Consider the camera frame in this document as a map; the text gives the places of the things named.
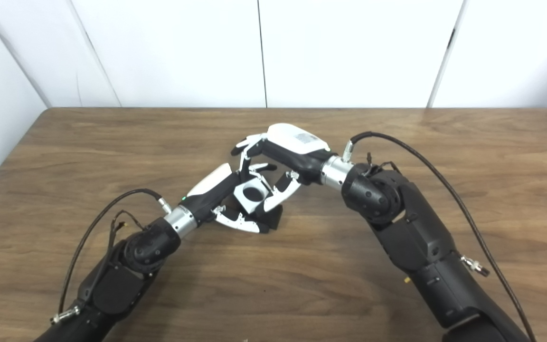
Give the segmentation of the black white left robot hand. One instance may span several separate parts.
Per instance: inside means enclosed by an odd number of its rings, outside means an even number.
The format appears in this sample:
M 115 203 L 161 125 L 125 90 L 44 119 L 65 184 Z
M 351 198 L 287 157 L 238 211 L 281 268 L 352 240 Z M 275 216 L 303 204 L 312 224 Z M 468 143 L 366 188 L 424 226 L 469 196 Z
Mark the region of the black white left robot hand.
M 249 167 L 247 180 L 241 180 L 239 171 L 232 171 L 228 163 L 221 164 L 198 182 L 179 205 L 188 210 L 198 227 L 216 221 L 239 231 L 267 234 L 278 228 L 283 208 L 278 205 L 258 214 L 257 207 L 273 191 L 260 172 L 275 169 L 272 164 L 257 164 Z

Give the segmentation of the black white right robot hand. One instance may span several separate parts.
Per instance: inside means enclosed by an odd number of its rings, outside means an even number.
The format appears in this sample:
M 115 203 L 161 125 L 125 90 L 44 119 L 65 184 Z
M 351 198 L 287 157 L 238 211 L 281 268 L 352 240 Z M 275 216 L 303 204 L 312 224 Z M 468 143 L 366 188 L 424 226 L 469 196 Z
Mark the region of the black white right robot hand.
M 260 154 L 289 167 L 257 207 L 258 214 L 273 210 L 302 185 L 324 184 L 323 167 L 337 156 L 324 140 L 288 123 L 276 123 L 265 133 L 246 136 L 230 154 L 240 156 L 241 180 L 247 180 L 251 159 Z

